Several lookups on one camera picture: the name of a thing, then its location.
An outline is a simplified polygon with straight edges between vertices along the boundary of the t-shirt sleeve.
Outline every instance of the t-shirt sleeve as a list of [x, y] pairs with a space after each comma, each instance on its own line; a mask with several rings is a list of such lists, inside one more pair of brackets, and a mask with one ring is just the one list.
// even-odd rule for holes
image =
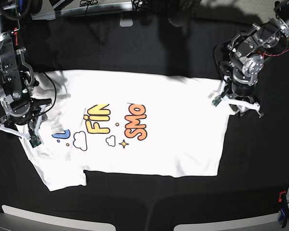
[[51, 156], [45, 149], [32, 148], [29, 141], [20, 140], [28, 159], [38, 172], [41, 180], [49, 191], [63, 189], [69, 186], [86, 186], [86, 175], [83, 168], [75, 162], [62, 157]]

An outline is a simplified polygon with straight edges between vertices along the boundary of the printed graphic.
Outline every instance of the printed graphic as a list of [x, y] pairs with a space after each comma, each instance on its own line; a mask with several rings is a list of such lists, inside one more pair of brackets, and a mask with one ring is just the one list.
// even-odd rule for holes
[[146, 118], [145, 106], [139, 104], [131, 104], [129, 106], [129, 112], [132, 115], [125, 116], [125, 119], [129, 121], [129, 123], [125, 125], [126, 129], [124, 134], [127, 138], [134, 138], [140, 134], [137, 139], [142, 141], [147, 137], [147, 132], [145, 130], [146, 125], [140, 124], [140, 119]]
[[83, 119], [86, 120], [87, 131], [90, 134], [108, 134], [109, 128], [101, 128], [99, 123], [91, 123], [91, 121], [109, 121], [110, 110], [105, 109], [109, 104], [98, 104], [90, 108], [87, 112], [89, 115], [84, 115]]
[[115, 147], [116, 146], [116, 137], [115, 136], [108, 137], [106, 139], [106, 143], [111, 147]]
[[71, 136], [71, 133], [69, 130], [65, 130], [63, 133], [55, 133], [52, 135], [52, 137], [56, 139], [68, 139]]
[[129, 143], [126, 143], [124, 140], [122, 143], [119, 143], [119, 144], [121, 144], [123, 146], [123, 148], [125, 148], [126, 145], [129, 145]]
[[73, 145], [75, 148], [79, 148], [82, 151], [86, 151], [87, 150], [87, 137], [86, 137], [86, 133], [84, 131], [80, 131], [80, 132], [76, 132], [74, 134], [74, 142]]

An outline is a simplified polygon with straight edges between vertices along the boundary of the black table surface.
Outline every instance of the black table surface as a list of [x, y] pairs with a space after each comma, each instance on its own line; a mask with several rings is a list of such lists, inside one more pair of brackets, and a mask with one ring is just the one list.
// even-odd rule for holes
[[[153, 15], [61, 18], [22, 25], [36, 71], [91, 69], [219, 79], [213, 47], [250, 27], [193, 20], [174, 28]], [[231, 116], [216, 177], [162, 177], [88, 172], [87, 186], [49, 192], [17, 138], [0, 133], [0, 211], [111, 223], [118, 231], [169, 231], [276, 213], [289, 187], [289, 53], [272, 58], [255, 94], [264, 117]], [[4, 111], [0, 105], [0, 117]]]

